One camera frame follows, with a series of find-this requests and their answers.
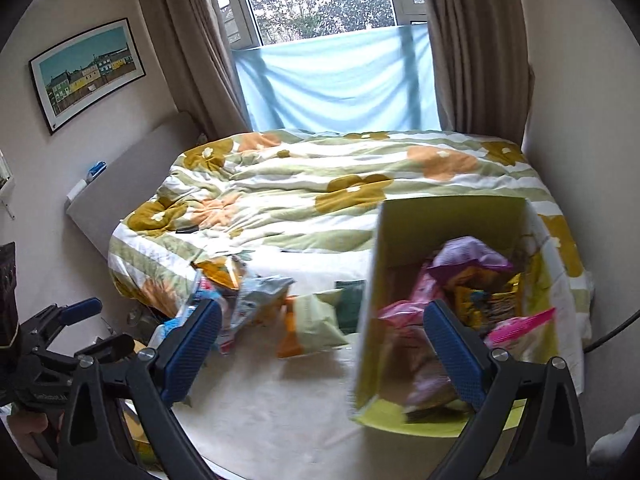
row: framed picture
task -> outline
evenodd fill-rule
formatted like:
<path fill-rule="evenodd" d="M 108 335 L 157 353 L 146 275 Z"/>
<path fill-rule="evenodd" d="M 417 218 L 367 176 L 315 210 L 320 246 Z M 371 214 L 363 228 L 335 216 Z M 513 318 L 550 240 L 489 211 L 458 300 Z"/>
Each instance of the framed picture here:
<path fill-rule="evenodd" d="M 51 134 L 105 95 L 145 75 L 126 18 L 69 38 L 30 65 Z"/>

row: screw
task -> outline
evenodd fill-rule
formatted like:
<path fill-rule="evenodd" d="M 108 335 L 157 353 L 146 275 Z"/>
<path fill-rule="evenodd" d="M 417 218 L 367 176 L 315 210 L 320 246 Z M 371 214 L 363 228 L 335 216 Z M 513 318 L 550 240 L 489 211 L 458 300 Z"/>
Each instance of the screw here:
<path fill-rule="evenodd" d="M 138 352 L 138 359 L 141 361 L 151 361 L 154 357 L 156 357 L 156 351 L 153 348 L 143 348 Z"/>
<path fill-rule="evenodd" d="M 495 350 L 492 350 L 491 357 L 493 357 L 496 361 L 500 361 L 501 363 L 503 363 L 509 358 L 509 352 L 502 348 L 496 348 Z"/>
<path fill-rule="evenodd" d="M 81 356 L 78 356 L 78 359 L 80 359 L 81 368 L 88 368 L 89 366 L 94 364 L 94 358 L 91 357 L 90 355 L 81 355 Z"/>
<path fill-rule="evenodd" d="M 561 357 L 554 357 L 551 359 L 551 365 L 553 368 L 557 368 L 558 370 L 564 370 L 566 368 L 566 363 Z"/>

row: bedspread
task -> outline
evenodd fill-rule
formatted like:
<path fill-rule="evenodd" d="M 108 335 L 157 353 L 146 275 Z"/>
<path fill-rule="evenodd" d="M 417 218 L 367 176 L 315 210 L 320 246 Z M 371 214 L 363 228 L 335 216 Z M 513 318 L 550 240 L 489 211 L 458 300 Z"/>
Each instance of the bedspread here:
<path fill-rule="evenodd" d="M 218 254 L 317 292 L 366 277 L 379 202 L 441 194 L 529 199 L 570 277 L 578 332 L 590 337 L 587 275 L 548 189 L 515 144 L 454 132 L 273 130 L 189 150 L 114 231 L 110 273 L 121 294 L 168 316 L 191 291 L 193 264 Z"/>

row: brown curtain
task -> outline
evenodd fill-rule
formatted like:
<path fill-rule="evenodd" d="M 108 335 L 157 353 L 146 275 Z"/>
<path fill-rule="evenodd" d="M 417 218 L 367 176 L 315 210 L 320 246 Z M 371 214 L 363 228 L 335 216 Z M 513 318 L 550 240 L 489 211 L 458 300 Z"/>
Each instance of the brown curtain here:
<path fill-rule="evenodd" d="M 533 84 L 520 0 L 425 0 L 443 130 L 522 143 Z"/>
<path fill-rule="evenodd" d="M 248 131 L 228 40 L 215 0 L 140 0 L 178 110 L 209 139 Z"/>

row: yellow box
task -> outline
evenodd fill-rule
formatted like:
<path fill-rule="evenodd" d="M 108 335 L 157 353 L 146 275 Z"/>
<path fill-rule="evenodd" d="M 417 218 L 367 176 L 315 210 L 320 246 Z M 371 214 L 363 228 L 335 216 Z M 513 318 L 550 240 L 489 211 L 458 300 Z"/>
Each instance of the yellow box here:
<path fill-rule="evenodd" d="M 358 322 L 358 364 L 350 395 L 351 418 L 356 422 L 380 430 L 431 437 L 456 437 L 462 431 L 466 415 L 407 424 L 402 406 L 378 396 L 383 343 L 389 329 L 378 320 L 377 312 L 408 297 L 419 267 L 434 250 L 447 240 L 467 235 L 482 240 L 510 260 L 526 261 L 523 315 L 556 308 L 536 361 L 562 356 L 572 372 L 576 390 L 582 391 L 581 342 L 569 278 L 554 240 L 526 199 L 455 195 L 386 200 L 380 205 Z M 517 426 L 522 409 L 522 402 L 514 405 L 505 429 Z"/>

